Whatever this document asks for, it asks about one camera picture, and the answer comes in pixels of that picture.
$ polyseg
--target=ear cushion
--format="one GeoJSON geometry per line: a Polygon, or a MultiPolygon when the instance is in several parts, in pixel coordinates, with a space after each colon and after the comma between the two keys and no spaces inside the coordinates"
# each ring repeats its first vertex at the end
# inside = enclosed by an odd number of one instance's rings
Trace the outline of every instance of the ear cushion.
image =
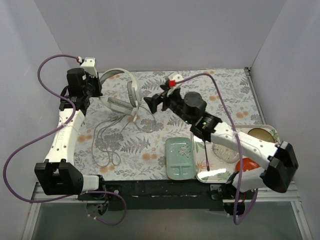
{"type": "Polygon", "coordinates": [[[136,108],[136,92],[132,90],[132,81],[128,81],[127,85],[126,85],[127,89],[128,89],[128,95],[129,95],[129,100],[131,105],[136,108]]]}
{"type": "Polygon", "coordinates": [[[132,111],[132,109],[134,109],[134,107],[129,102],[117,99],[115,97],[111,97],[111,96],[108,97],[108,102],[111,104],[118,105],[119,107],[123,107],[125,109],[131,110],[131,111],[132,111]]]}

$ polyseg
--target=gray wall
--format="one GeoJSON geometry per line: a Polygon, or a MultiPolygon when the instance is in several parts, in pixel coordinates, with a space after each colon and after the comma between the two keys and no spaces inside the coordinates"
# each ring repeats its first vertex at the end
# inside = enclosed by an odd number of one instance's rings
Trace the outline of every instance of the gray wall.
{"type": "Polygon", "coordinates": [[[320,1],[287,0],[253,66],[267,123],[293,144],[295,181],[313,238],[320,239],[320,1]]]}
{"type": "MultiPolygon", "coordinates": [[[[33,0],[0,0],[0,169],[18,147],[57,126],[59,100],[38,83],[37,69],[45,58],[61,53],[33,0]]],[[[67,63],[53,60],[43,80],[60,92],[66,84],[67,63]]],[[[35,186],[36,162],[51,145],[48,137],[23,150],[8,168],[9,182],[23,197],[35,186]]],[[[21,238],[29,203],[16,199],[0,180],[0,233],[2,240],[21,238]]]]}
{"type": "Polygon", "coordinates": [[[34,0],[61,51],[98,70],[252,66],[286,0],[34,0]]]}

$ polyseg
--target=teal plate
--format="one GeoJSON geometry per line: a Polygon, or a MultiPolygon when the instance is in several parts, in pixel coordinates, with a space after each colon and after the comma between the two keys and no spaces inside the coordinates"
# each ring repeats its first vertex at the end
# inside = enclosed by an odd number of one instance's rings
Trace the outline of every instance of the teal plate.
{"type": "Polygon", "coordinates": [[[165,142],[166,174],[173,180],[192,179],[196,175],[194,150],[187,137],[172,137],[165,142]]]}

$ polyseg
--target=gray floor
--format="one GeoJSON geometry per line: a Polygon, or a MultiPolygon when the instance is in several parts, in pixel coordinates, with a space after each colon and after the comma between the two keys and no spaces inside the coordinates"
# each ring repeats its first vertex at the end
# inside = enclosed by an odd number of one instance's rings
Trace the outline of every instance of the gray floor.
{"type": "MultiPolygon", "coordinates": [[[[114,221],[122,212],[107,212],[114,221]]],[[[257,202],[234,225],[223,212],[198,210],[129,210],[124,221],[107,226],[87,217],[85,203],[42,203],[34,240],[301,240],[290,202],[257,202]]]]}

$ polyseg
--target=robotic arm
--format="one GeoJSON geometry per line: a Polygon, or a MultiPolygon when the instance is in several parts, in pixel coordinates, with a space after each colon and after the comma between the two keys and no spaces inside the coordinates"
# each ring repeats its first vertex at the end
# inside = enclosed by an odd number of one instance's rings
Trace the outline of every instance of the robotic arm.
{"type": "MultiPolygon", "coordinates": [[[[170,109],[186,123],[191,124],[190,131],[198,138],[212,143],[238,150],[237,140],[232,128],[220,118],[206,112],[207,103],[197,92],[188,92],[184,99],[180,95],[180,88],[171,88],[170,81],[161,85],[163,90],[153,97],[145,97],[150,111],[154,114],[157,106],[162,103],[162,111],[170,109]]],[[[242,193],[256,188],[268,187],[278,193],[285,193],[298,168],[298,162],[290,143],[281,144],[259,140],[253,136],[238,132],[243,148],[243,155],[254,160],[259,168],[245,171],[242,174],[242,193]]],[[[203,177],[210,176],[203,172],[203,177]]],[[[221,195],[232,195],[236,192],[238,172],[234,172],[227,183],[220,187],[221,195]]]]}
{"type": "MultiPolygon", "coordinates": [[[[37,163],[34,172],[46,195],[77,195],[97,190],[103,181],[100,175],[83,175],[74,167],[74,151],[79,129],[85,119],[90,98],[102,96],[102,86],[95,58],[85,58],[79,68],[67,71],[68,86],[61,93],[76,107],[72,120],[56,132],[44,162],[37,163]]],[[[73,107],[60,101],[58,127],[71,116],[73,107]]]]}

